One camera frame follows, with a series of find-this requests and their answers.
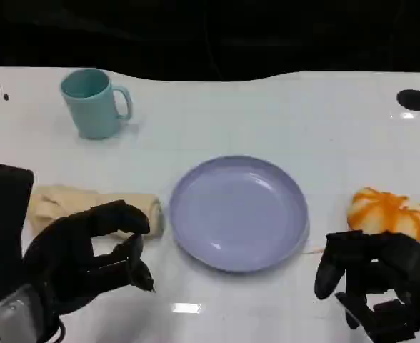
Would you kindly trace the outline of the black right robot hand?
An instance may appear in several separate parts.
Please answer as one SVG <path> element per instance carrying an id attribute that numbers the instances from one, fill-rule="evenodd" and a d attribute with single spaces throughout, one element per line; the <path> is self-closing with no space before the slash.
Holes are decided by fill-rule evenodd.
<path id="1" fill-rule="evenodd" d="M 420 330 L 420 243 L 401 233 L 326 236 L 314 293 L 334 295 L 351 329 L 373 342 L 402 342 Z"/>

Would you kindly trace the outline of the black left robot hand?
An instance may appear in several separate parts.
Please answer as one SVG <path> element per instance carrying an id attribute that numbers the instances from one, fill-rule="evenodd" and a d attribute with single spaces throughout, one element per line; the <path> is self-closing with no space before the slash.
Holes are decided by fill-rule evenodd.
<path id="1" fill-rule="evenodd" d="M 94 237 L 120 229 L 130 237 L 108 254 L 96 256 Z M 127 285 L 154 290 L 154 280 L 141 260 L 142 237 L 149 220 L 123 200 L 57 219 L 30 244 L 24 256 L 27 275 L 56 316 L 74 312 L 101 293 Z"/>

